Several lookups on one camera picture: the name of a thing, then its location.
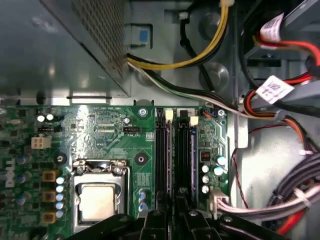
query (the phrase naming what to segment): cpu socket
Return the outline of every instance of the cpu socket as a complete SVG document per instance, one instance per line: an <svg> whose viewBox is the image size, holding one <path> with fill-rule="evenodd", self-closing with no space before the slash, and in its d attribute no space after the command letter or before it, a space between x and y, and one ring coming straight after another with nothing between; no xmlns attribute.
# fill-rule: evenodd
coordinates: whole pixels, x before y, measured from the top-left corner
<svg viewBox="0 0 320 240"><path fill-rule="evenodd" d="M129 212L130 168L123 160L73 163L73 232Z"/></svg>

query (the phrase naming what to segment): label sticker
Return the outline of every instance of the label sticker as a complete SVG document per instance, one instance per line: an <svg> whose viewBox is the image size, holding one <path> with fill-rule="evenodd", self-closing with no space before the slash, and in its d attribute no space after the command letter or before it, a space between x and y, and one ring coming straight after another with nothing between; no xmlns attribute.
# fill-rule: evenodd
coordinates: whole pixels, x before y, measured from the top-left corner
<svg viewBox="0 0 320 240"><path fill-rule="evenodd" d="M268 21L260 29L260 34L262 38L269 42L280 42L280 25L282 19L284 18L284 13L276 16L275 18Z"/></svg>
<svg viewBox="0 0 320 240"><path fill-rule="evenodd" d="M269 104L274 104L293 89L295 89L293 86L272 75L256 90L255 93Z"/></svg>

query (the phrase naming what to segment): orange wire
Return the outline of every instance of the orange wire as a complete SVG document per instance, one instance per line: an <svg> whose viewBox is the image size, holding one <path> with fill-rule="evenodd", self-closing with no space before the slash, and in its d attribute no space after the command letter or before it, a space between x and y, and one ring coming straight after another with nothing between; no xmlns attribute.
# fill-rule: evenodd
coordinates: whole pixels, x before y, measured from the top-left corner
<svg viewBox="0 0 320 240"><path fill-rule="evenodd" d="M299 222L299 220L303 217L304 213L304 211L298 211L295 214L291 215L276 232L278 234L285 235L287 232L290 231L290 229L293 228L294 225L296 225Z"/></svg>

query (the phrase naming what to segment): yellow wire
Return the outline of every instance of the yellow wire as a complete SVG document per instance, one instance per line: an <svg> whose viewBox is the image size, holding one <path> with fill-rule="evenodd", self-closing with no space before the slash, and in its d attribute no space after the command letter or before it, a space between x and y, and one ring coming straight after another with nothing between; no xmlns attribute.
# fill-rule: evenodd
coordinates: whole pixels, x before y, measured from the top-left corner
<svg viewBox="0 0 320 240"><path fill-rule="evenodd" d="M197 55L196 57L182 61L182 62L177 62L177 63L172 63L172 64L152 64L152 63L146 63L146 62L141 62L137 61L131 58L127 58L128 62L136 65L137 67L140 67L142 69L148 69L148 70L167 70L167 69L176 69L176 68L181 68L186 65L192 64L195 61L205 57L206 55L211 52L219 43L220 39L222 38L224 31L227 27L227 21L228 21L228 7L225 6L226 0L221 0L221 18L220 18L220 23L218 25L218 28L214 34L214 37L211 41L211 43L206 47L205 50L203 50L202 53Z"/></svg>

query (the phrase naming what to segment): power connector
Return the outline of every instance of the power connector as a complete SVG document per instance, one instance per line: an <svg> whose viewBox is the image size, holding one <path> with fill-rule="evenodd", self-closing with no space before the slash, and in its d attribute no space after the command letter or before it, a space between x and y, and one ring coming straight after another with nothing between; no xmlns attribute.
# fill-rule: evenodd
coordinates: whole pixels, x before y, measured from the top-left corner
<svg viewBox="0 0 320 240"><path fill-rule="evenodd" d="M215 220L218 219L218 200L225 200L229 203L229 197L225 195L219 188L210 187L209 207Z"/></svg>

